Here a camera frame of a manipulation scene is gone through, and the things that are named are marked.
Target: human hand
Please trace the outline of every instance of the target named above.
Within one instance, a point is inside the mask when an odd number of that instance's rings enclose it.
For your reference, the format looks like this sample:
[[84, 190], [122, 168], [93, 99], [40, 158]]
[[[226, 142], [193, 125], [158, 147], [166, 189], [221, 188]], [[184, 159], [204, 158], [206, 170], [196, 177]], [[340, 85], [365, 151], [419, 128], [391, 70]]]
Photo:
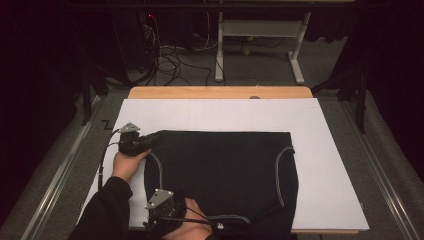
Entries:
[[150, 153], [150, 149], [137, 156], [126, 156], [121, 152], [115, 154], [113, 159], [113, 177], [120, 177], [127, 183], [131, 182], [132, 176], [137, 172], [140, 162]]
[[[199, 205], [194, 199], [186, 198], [187, 212], [185, 218], [207, 221], [205, 215], [199, 208]], [[205, 240], [212, 234], [212, 227], [207, 224], [183, 222], [183, 224], [162, 237], [165, 240]]]

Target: hand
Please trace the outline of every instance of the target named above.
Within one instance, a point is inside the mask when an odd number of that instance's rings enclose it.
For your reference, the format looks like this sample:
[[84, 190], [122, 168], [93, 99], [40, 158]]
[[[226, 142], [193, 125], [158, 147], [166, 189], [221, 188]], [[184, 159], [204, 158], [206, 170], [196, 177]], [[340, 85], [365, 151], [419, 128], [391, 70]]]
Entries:
[[140, 153], [135, 157], [126, 156], [121, 152], [115, 154], [113, 159], [113, 177], [120, 177], [128, 184], [131, 182], [132, 176], [137, 172], [140, 162], [150, 153], [150, 149]]
[[[193, 199], [186, 198], [187, 213], [185, 218], [207, 221], [204, 217], [204, 213], [200, 210], [199, 205]], [[184, 222], [179, 228], [173, 232], [168, 233], [162, 238], [165, 240], [205, 240], [209, 235], [212, 234], [212, 227], [207, 224]]]

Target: black cloth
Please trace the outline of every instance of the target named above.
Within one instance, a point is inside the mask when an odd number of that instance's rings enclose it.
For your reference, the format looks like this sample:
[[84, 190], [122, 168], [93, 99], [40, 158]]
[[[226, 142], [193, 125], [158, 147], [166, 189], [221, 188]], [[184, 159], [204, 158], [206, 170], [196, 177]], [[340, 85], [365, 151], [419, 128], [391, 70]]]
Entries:
[[[145, 169], [148, 199], [156, 188], [161, 188], [159, 161], [163, 189], [195, 199], [208, 217], [239, 215], [250, 224], [241, 218], [218, 219], [226, 226], [241, 229], [238, 234], [289, 239], [298, 191], [290, 133], [160, 131], [157, 134], [159, 140], [147, 157]], [[223, 238], [226, 233], [215, 234]]]
[[[93, 195], [84, 209], [69, 240], [128, 239], [132, 191], [127, 182], [118, 177], [108, 179], [103, 188]], [[210, 235], [206, 240], [219, 240]]]

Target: gray floor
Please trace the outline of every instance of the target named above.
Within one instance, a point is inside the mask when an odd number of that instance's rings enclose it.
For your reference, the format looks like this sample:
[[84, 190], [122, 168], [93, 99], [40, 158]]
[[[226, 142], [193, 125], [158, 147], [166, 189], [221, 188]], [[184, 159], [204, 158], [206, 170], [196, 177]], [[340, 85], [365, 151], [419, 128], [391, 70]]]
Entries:
[[[306, 86], [312, 87], [329, 77], [344, 42], [336, 41], [331, 44], [323, 40], [313, 43], [304, 42], [299, 63]], [[262, 40], [255, 43], [272, 46], [278, 41]], [[244, 49], [248, 48], [251, 51], [248, 56], [242, 52], [227, 52], [224, 58], [226, 85], [296, 85], [286, 57], [286, 52], [293, 46], [294, 41], [284, 40], [282, 45], [272, 49], [245, 45]], [[231, 51], [239, 47], [237, 41], [229, 40], [225, 49]], [[209, 85], [223, 85], [212, 80], [215, 67], [214, 50], [195, 53], [178, 50], [178, 53], [184, 63], [212, 69]], [[162, 70], [166, 70], [167, 67], [169, 64], [163, 60]], [[136, 78], [137, 73], [131, 73], [130, 76]], [[207, 71], [183, 66], [180, 76], [191, 85], [204, 85]], [[158, 74], [156, 84], [164, 84], [169, 79], [169, 75]], [[187, 82], [176, 79], [171, 85], [187, 85]], [[320, 237], [322, 239], [419, 239], [419, 236], [424, 236], [423, 229], [419, 227], [424, 226], [423, 183], [393, 140], [393, 136], [378, 113], [372, 96], [367, 95], [365, 122], [367, 134], [361, 135], [352, 123], [354, 103], [338, 102], [335, 93], [335, 91], [323, 91], [315, 97], [320, 101], [358, 198], [365, 206], [364, 213], [371, 229], [347, 236], [299, 235], [299, 239], [320, 239]], [[66, 183], [56, 188], [58, 198], [52, 200], [51, 203], [54, 204], [52, 208], [47, 208], [52, 209], [51, 212], [42, 211], [38, 214], [44, 218], [37, 221], [38, 231], [33, 234], [34, 237], [27, 239], [67, 238], [78, 218], [80, 204], [88, 193], [102, 149], [110, 133], [110, 130], [105, 130], [103, 120], [108, 120], [109, 127], [113, 127], [120, 105], [127, 94], [128, 89], [115, 87], [107, 97], [101, 97], [95, 101], [96, 111], [90, 120], [89, 127], [80, 126], [82, 112], [81, 108], [79, 109], [73, 122], [69, 124], [34, 172], [31, 182], [1, 228], [0, 239], [22, 238], [34, 214], [37, 213], [37, 208], [46, 191], [48, 192], [50, 183], [55, 179], [57, 170], [64, 167], [63, 160], [73, 150], [77, 150], [73, 158], [74, 164], [68, 166], [72, 171], [69, 175], [63, 176], [67, 179]], [[76, 105], [81, 106], [81, 99], [76, 102]], [[381, 168], [376, 170], [376, 163]], [[387, 194], [387, 188], [394, 190], [395, 195]], [[393, 198], [399, 199], [401, 205], [393, 203], [391, 201]], [[404, 207], [406, 215], [402, 212], [396, 213], [399, 211], [399, 206]]]

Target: black fabric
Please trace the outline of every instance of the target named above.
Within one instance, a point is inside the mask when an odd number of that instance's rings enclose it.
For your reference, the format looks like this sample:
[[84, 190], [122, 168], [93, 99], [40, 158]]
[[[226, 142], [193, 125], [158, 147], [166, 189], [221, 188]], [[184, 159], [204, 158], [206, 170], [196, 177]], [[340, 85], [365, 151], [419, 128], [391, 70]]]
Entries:
[[[244, 230], [268, 239], [288, 239], [298, 191], [290, 133], [161, 131], [153, 155], [162, 165], [163, 189], [195, 199], [207, 216], [248, 218]], [[282, 207], [276, 186], [276, 159]], [[145, 188], [160, 188], [159, 168], [149, 155]]]
[[93, 195], [68, 239], [127, 239], [131, 196], [127, 182], [118, 177], [109, 178]]

